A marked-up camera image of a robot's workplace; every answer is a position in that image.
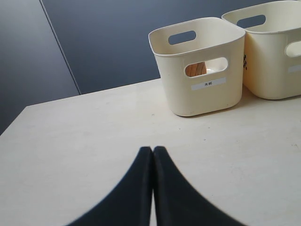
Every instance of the dark gray wall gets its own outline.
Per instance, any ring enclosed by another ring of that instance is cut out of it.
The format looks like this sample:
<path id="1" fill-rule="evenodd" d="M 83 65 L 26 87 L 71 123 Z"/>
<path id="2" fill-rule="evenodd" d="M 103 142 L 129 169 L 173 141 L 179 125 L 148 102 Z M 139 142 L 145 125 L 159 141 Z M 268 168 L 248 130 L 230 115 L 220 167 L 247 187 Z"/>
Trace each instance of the dark gray wall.
<path id="1" fill-rule="evenodd" d="M 78 95 L 39 0 L 0 3 L 0 134 L 28 105 Z"/>
<path id="2" fill-rule="evenodd" d="M 83 93 L 159 78 L 148 33 L 270 0 L 43 0 Z"/>

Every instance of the white storage bin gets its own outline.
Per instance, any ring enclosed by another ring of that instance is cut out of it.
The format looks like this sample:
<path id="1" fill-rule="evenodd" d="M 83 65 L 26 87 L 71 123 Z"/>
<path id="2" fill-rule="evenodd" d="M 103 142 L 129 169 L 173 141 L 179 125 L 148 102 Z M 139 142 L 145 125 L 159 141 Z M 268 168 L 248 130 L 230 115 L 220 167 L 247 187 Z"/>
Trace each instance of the white storage bin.
<path id="1" fill-rule="evenodd" d="M 169 37 L 194 31 L 194 40 L 171 45 Z M 242 95 L 245 31 L 209 17 L 157 29 L 149 34 L 170 109 L 193 116 L 229 108 Z M 187 66 L 206 62 L 207 74 L 188 77 Z"/>
<path id="2" fill-rule="evenodd" d="M 244 84 L 264 99 L 301 95 L 301 2 L 265 3 L 222 18 L 237 24 L 259 15 L 263 24 L 245 28 Z"/>

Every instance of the black object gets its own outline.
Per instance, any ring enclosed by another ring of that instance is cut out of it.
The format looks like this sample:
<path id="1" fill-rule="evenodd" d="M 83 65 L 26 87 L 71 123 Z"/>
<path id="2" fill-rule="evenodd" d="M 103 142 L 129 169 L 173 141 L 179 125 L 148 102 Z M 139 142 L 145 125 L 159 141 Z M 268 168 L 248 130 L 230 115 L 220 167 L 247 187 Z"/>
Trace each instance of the black object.
<path id="1" fill-rule="evenodd" d="M 183 177 L 164 147 L 154 150 L 158 226 L 243 226 L 203 196 Z"/>
<path id="2" fill-rule="evenodd" d="M 153 188 L 152 165 L 151 148 L 142 147 L 125 176 L 108 196 L 69 226 L 148 226 Z"/>

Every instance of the white table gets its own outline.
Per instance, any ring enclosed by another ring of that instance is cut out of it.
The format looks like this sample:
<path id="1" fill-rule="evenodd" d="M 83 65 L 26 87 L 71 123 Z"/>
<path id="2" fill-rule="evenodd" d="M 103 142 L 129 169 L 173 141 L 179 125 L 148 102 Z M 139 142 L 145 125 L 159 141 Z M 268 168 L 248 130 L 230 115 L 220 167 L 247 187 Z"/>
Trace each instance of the white table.
<path id="1" fill-rule="evenodd" d="M 191 184 L 242 222 L 300 225 L 301 97 L 268 101 L 245 89 L 233 108 L 183 118 L 160 80 L 25 108 L 0 136 L 0 225 L 69 223 L 144 145 L 166 146 Z"/>

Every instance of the storage bin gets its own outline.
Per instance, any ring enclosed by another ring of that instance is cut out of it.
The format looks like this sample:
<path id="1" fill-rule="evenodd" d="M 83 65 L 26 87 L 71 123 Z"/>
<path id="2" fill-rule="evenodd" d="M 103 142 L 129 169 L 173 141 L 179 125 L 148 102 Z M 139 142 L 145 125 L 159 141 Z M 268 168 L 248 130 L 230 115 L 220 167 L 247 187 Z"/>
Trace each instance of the storage bin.
<path id="1" fill-rule="evenodd" d="M 233 24 L 256 16 L 263 24 L 245 28 L 244 84 L 258 97 L 301 95 L 301 2 L 275 1 L 226 13 Z"/>
<path id="2" fill-rule="evenodd" d="M 195 39 L 170 44 L 176 34 L 195 32 Z M 242 95 L 245 31 L 209 17 L 157 29 L 149 34 L 168 105 L 180 116 L 229 108 Z M 205 62 L 207 74 L 189 77 L 187 66 Z"/>

